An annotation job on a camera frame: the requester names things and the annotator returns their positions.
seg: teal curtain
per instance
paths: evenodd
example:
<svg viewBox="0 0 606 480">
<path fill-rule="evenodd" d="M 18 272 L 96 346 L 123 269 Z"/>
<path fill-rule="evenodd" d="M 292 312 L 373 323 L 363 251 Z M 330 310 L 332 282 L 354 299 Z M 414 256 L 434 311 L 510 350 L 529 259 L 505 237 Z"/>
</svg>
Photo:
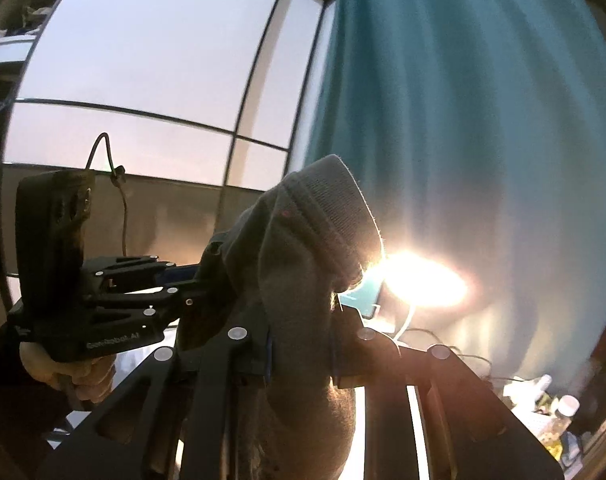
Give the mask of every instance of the teal curtain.
<svg viewBox="0 0 606 480">
<path fill-rule="evenodd" d="M 388 251 L 472 284 L 438 318 L 450 344 L 569 381 L 606 324 L 606 44 L 584 0 L 337 0 L 308 162 L 328 153 Z"/>
</svg>

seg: black mount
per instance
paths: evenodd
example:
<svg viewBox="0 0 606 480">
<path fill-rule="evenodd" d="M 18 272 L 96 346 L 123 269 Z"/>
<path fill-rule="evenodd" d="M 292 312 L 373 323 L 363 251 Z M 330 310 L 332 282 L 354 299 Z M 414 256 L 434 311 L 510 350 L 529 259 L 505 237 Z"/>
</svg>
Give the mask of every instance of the black mount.
<svg viewBox="0 0 606 480">
<path fill-rule="evenodd" d="M 9 319 L 20 339 L 72 362 L 157 343 L 182 317 L 187 336 L 205 327 L 203 344 L 157 348 L 46 457 L 37 478 L 173 479 L 182 432 L 180 480 L 237 480 L 239 393 L 266 386 L 272 372 L 265 310 L 238 304 L 219 254 L 224 234 L 212 238 L 198 266 L 154 256 L 83 262 L 93 185 L 90 170 L 19 184 L 22 302 Z M 446 346 L 398 346 L 340 304 L 332 333 L 334 385 L 365 387 L 365 480 L 563 478 L 553 457 Z"/>
<path fill-rule="evenodd" d="M 269 383 L 272 342 L 261 305 L 232 319 L 201 348 L 156 349 L 46 458 L 38 480 L 174 478 L 181 431 L 180 480 L 237 479 L 235 392 Z M 351 307 L 338 306 L 332 322 L 334 384 L 365 386 L 366 480 L 563 478 L 449 348 L 397 346 Z"/>
</svg>

